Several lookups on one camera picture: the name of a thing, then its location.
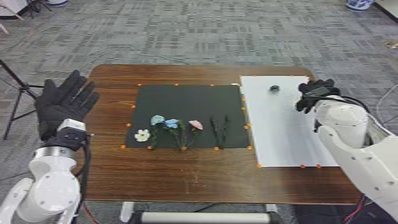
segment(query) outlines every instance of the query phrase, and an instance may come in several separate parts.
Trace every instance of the table leg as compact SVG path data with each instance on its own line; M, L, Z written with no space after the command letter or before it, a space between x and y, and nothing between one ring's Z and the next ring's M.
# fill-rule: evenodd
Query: table leg
M9 10L9 12L12 13L12 15L16 16L16 18L17 18L19 20L23 20L21 16L19 16L17 13L12 11L12 9L10 9L5 5L0 5L0 7L3 7L3 8Z
M277 213L277 205L275 204L264 204L264 210L266 210L266 212L275 212Z
M9 34L9 31L7 31L5 26L3 26L3 24L1 24L1 23L0 23L0 29L3 30L3 33L7 33L7 34Z
M128 222L133 214L133 202L122 202L122 207L121 207L121 221Z

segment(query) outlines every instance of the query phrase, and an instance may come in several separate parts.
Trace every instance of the wooden table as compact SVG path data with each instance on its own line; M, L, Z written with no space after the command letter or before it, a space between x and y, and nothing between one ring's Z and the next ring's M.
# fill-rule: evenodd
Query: wooden table
M300 67L99 65L101 99L87 117L92 166L87 200L353 204L339 168L256 168L254 150L121 149L138 85L229 85L241 75L305 75Z

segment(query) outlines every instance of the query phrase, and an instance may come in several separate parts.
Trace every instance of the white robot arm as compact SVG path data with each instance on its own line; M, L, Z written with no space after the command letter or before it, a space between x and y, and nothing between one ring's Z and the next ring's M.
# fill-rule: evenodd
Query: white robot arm
M359 191L398 221L398 136L364 108L341 101L328 95L314 104L320 140Z
M83 123L67 119L58 131L85 132ZM35 150L28 168L33 180L25 178L9 191L0 207L0 224L10 224L14 212L21 219L42 222L58 215L58 224L71 223L80 203L80 184L71 170L76 166L74 150L62 146L48 146Z

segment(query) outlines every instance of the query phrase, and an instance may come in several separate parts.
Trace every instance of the black mat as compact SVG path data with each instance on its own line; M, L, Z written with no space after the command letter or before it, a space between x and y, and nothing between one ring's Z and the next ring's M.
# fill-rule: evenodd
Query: black mat
M151 128L151 117L161 115L167 119L199 120L204 126L193 148L216 146L209 118L224 121L227 116L225 148L248 146L245 116L241 111L241 95L238 86L142 86L128 128L126 147L145 148L151 142L137 142L138 129ZM158 148L176 148L176 141L165 130L158 133Z

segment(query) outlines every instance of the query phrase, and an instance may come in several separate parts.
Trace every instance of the black pole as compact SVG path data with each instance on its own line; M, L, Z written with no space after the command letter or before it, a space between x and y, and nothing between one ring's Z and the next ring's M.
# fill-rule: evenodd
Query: black pole
M21 79L17 78L16 73L12 72L12 70L10 70L9 66L7 66L7 64L3 63L3 60L0 60L0 65L1 65L3 70L7 71L7 73L9 73L10 77L12 77L12 79L16 80L16 83L19 84L19 86L21 86L23 88L26 88L28 85L23 83Z
M25 93L28 94L28 96L35 99L37 98L37 95L33 93L33 91L30 90L30 85L21 81L14 71L10 70L3 60L0 60L0 66L3 67L3 70L7 71L9 73L9 76L12 77L17 85L19 85L19 89L25 91Z
M7 66L7 64L5 64L5 62L3 62L3 60L0 60L0 66L1 66L3 70L7 71L9 76L10 76L10 78L14 79L14 81L16 81L16 83L17 83L17 85L19 85L19 88L17 88L16 103L14 103L14 108L12 108L10 117L9 117L7 128L5 128L5 132L3 132L3 140L7 140L7 137L9 137L9 130L10 130L10 126L12 126L12 122L14 122L19 118L23 118L26 115L30 115L30 114L35 112L35 110L33 110L33 111L30 111L28 113L25 113L23 115L16 116L16 110L17 110L19 101L21 101L21 94L26 94L26 95L33 98L33 100L35 100L37 95L35 95L35 93L33 93L30 87L32 87L32 88L42 88L42 86L28 85L28 84L21 81L21 79L19 79L19 77L17 77L14 71L10 70L10 68L9 68L9 66Z
M51 12L53 10L49 9L46 3L42 3L42 0L39 0L39 4L44 6L46 10Z
M23 91L19 90L17 97L16 97L16 104L14 104L14 108L12 108L12 113L10 113L10 116L9 116L9 124L7 124L5 132L3 132L3 140L7 140L7 137L9 137L9 130L10 130L10 124L14 122L14 117L16 117L16 109L17 109L17 105L19 105L21 94L23 94Z

